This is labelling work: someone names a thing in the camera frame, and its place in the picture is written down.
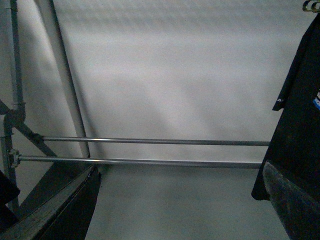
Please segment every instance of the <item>metal bracket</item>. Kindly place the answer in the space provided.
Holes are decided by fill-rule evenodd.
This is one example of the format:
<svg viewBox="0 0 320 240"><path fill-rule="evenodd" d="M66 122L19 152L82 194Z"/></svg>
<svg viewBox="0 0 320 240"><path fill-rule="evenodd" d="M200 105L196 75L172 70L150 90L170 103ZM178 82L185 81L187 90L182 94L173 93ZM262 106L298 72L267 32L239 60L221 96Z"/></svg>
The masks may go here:
<svg viewBox="0 0 320 240"><path fill-rule="evenodd" d="M25 121L25 103L21 102L18 106L17 110L9 110L5 115L0 115L0 137L12 135L12 128Z"/></svg>
<svg viewBox="0 0 320 240"><path fill-rule="evenodd" d="M12 149L9 153L9 156L13 157L13 161L10 162L10 167L12 169L15 169L18 167L18 165L20 164L20 159L19 157L21 156L20 152L16 149Z"/></svg>

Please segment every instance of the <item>clothes hanger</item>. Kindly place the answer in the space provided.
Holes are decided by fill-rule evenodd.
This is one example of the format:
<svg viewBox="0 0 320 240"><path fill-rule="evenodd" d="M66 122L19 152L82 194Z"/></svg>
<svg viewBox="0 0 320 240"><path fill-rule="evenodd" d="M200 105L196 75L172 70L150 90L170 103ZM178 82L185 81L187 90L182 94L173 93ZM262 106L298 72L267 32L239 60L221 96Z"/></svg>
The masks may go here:
<svg viewBox="0 0 320 240"><path fill-rule="evenodd" d="M302 10L304 12L320 13L320 2L318 0L307 0L303 3Z"/></svg>

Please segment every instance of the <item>metal bar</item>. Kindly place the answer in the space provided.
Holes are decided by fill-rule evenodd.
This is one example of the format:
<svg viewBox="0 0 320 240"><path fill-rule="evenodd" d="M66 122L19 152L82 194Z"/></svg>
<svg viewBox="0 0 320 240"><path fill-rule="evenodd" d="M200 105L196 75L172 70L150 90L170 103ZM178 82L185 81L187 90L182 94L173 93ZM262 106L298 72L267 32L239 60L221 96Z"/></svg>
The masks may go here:
<svg viewBox="0 0 320 240"><path fill-rule="evenodd" d="M224 140L182 140L143 138L89 138L89 137L42 137L44 141L92 142L121 144L175 144L175 145L217 145L217 146L269 146L269 141L224 141Z"/></svg>
<svg viewBox="0 0 320 240"><path fill-rule="evenodd" d="M18 17L17 17L17 1L5 0L2 1L3 21L5 21L6 31L8 36L8 47L10 57L10 70L12 81L12 99L13 110L20 110L25 114L25 103L23 97L22 77L21 77L21 61L19 49L19 34L18 34Z"/></svg>
<svg viewBox="0 0 320 240"><path fill-rule="evenodd" d="M0 100L0 115L4 115L9 112L7 105ZM30 142L32 142L41 152L46 156L56 157L57 155L44 143L39 134L34 133L26 124L21 123L15 128L22 133Z"/></svg>
<svg viewBox="0 0 320 240"><path fill-rule="evenodd" d="M63 84L63 91L69 106L71 118L74 124L76 135L86 137L86 130L80 111L80 105L77 98L74 79L70 69L68 56L61 33L59 20L53 0L35 0L40 10L42 20L50 40L53 55L57 64L58 72ZM88 143L80 143L80 150L84 158L90 157Z"/></svg>
<svg viewBox="0 0 320 240"><path fill-rule="evenodd" d="M11 136L4 136L0 137L1 143L1 154L2 154L2 161L3 161L3 171L4 174L8 177L8 179L15 185L17 185L16 181L16 171L14 168L11 167L11 163L13 160L12 155L9 152L12 149L12 138ZM16 215L19 215L19 201L18 198L15 198L11 202L8 203L9 209Z"/></svg>
<svg viewBox="0 0 320 240"><path fill-rule="evenodd" d="M105 165L123 164L146 164L163 166L186 166L186 167L207 167L207 168L244 168L258 169L261 162L239 161L203 161L203 160L162 160L162 159L127 159L127 158L77 158L77 157L48 157L48 156L19 156L20 161L34 162L65 162L65 163L87 163Z"/></svg>
<svg viewBox="0 0 320 240"><path fill-rule="evenodd" d="M9 111L10 109L7 107L7 105L0 100L0 115L5 115Z"/></svg>
<svg viewBox="0 0 320 240"><path fill-rule="evenodd" d="M24 123L15 126L15 128L22 133L30 142L33 143L41 152L46 156L56 157L57 155L48 147L44 141L41 139L40 135L34 133L27 125Z"/></svg>

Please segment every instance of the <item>vertical pipe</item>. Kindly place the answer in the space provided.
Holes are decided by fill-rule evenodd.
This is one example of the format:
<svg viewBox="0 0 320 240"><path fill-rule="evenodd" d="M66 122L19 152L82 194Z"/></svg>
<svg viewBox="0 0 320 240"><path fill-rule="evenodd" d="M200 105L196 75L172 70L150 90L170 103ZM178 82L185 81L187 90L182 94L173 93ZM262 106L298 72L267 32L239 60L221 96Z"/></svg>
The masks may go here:
<svg viewBox="0 0 320 240"><path fill-rule="evenodd" d="M8 54L10 58L10 70L12 81L12 99L13 110L18 111L20 120L25 120L25 103L22 92L21 80L21 66L20 66L20 53L19 53L19 37L18 37L18 19L17 19L17 1L16 0L0 0L0 20L3 22L8 39ZM11 167L13 161L12 156L9 154L12 150L12 127L5 124L5 114L8 112L7 106L3 102L0 104L1 114L0 126L1 132L0 145L1 155L3 161L4 174L10 181L17 185L16 171ZM19 215L19 202L18 198L12 200L8 204L9 209L15 214Z"/></svg>
<svg viewBox="0 0 320 240"><path fill-rule="evenodd" d="M65 45L63 42L55 6L52 0L35 0L43 22L50 39L51 47L53 50L54 58L58 67L59 75L63 84L64 94L70 109L72 121L74 124L75 132L79 137L85 137L86 131L83 119L80 112L80 107L77 99L77 94L74 82L71 75L71 70L66 54ZM82 155L89 157L89 145L87 142L79 144Z"/></svg>
<svg viewBox="0 0 320 240"><path fill-rule="evenodd" d="M23 97L21 63L18 35L18 17L16 0L0 0L2 21L5 22L9 46L10 69L12 79L13 110L21 111L25 119L25 103Z"/></svg>

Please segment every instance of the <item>horizontal metal rod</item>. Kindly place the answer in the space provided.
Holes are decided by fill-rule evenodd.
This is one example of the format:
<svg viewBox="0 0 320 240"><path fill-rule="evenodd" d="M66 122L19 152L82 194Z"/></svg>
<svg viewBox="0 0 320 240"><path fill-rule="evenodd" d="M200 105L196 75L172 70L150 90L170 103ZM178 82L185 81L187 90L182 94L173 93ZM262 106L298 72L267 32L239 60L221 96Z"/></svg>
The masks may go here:
<svg viewBox="0 0 320 240"><path fill-rule="evenodd" d="M65 162L65 163L88 163L105 165L123 164L145 164L162 166L186 166L186 167L207 167L207 168L237 168L237 169L258 169L261 162L251 161L203 161L203 160L162 160L162 159L126 159L126 158L78 158L78 157L52 157L52 156L23 156L20 161L33 162Z"/></svg>
<svg viewBox="0 0 320 240"><path fill-rule="evenodd" d="M44 141L93 142L122 144L176 144L176 145L219 145L219 146L269 146L268 141L224 141L224 140L182 140L182 139L143 139L143 138L89 138L89 137L49 137Z"/></svg>

